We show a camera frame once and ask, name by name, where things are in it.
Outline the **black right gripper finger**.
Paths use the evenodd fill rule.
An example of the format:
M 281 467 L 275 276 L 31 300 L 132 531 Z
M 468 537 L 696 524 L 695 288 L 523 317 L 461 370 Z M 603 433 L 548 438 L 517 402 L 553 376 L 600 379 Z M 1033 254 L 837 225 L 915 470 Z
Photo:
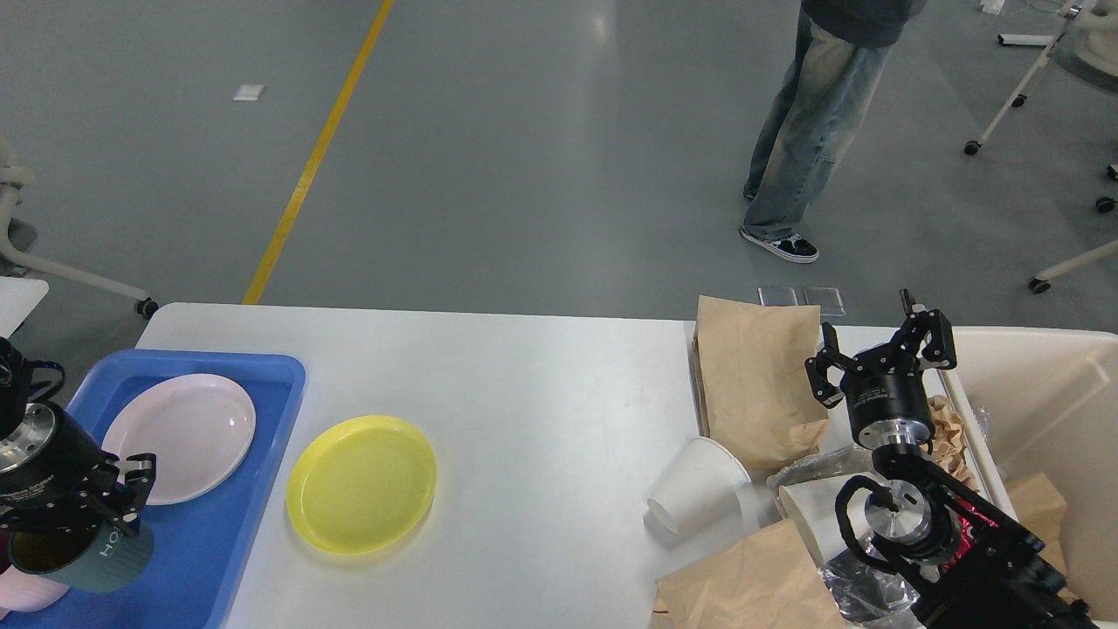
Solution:
M 828 378 L 831 368 L 839 368 L 842 373 L 853 370 L 853 359 L 839 349 L 839 333 L 833 325 L 822 325 L 822 345 L 815 356 L 805 361 L 805 371 L 811 383 L 811 391 L 816 402 L 825 409 L 834 409 L 844 398 L 843 391 Z
M 922 373 L 957 366 L 953 325 L 940 309 L 928 309 L 910 290 L 900 290 L 904 322 L 887 343 L 887 373 Z

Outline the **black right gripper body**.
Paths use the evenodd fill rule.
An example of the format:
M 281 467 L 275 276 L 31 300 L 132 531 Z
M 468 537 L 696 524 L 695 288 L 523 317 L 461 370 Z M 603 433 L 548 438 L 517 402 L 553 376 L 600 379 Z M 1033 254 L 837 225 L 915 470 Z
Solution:
M 877 346 L 854 356 L 844 394 L 854 442 L 866 450 L 890 445 L 925 446 L 934 439 L 925 374 L 906 353 Z

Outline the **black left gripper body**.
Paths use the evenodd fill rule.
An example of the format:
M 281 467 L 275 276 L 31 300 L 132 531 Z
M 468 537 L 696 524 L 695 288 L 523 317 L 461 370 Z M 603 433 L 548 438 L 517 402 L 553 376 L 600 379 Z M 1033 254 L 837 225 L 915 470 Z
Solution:
M 59 406 L 25 406 L 23 421 L 3 439 L 3 507 L 97 509 L 89 499 L 96 499 L 100 452 Z

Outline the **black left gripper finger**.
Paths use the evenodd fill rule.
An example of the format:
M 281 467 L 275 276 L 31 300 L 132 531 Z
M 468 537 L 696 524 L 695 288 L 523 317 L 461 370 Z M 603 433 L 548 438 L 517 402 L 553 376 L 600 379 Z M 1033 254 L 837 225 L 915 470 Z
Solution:
M 102 514 L 97 509 L 88 507 L 69 508 L 40 508 L 21 509 L 3 507 L 1 511 L 1 526 L 7 532 L 29 533 L 36 535 L 63 535 L 80 532 L 94 532 L 101 525 L 115 528 L 125 537 L 138 537 L 141 533 L 141 524 L 138 520 L 125 521 L 124 516 L 112 513 Z
M 96 467 L 96 505 L 112 524 L 132 524 L 145 509 L 157 482 L 157 454 L 139 452 L 121 459 L 100 452 Z

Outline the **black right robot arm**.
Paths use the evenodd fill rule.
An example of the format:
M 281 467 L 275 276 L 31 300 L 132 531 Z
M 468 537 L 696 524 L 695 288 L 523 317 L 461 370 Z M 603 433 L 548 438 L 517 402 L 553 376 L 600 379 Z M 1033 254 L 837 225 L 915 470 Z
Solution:
M 852 439 L 877 473 L 836 494 L 845 546 L 915 589 L 911 610 L 927 628 L 1090 628 L 1087 602 L 1059 595 L 1065 576 L 1042 557 L 1045 543 L 934 463 L 923 374 L 957 365 L 953 327 L 909 290 L 900 299 L 904 322 L 889 342 L 846 356 L 826 322 L 805 362 L 814 398 L 846 406 Z

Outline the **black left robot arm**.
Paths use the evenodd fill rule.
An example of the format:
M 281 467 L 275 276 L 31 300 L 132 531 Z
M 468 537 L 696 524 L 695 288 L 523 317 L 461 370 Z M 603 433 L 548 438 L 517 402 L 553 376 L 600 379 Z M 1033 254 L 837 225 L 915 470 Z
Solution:
M 23 358 L 9 339 L 1 351 L 1 505 L 3 528 L 63 535 L 107 524 L 127 539 L 155 488 L 153 452 L 119 455 L 53 402 L 65 368 Z

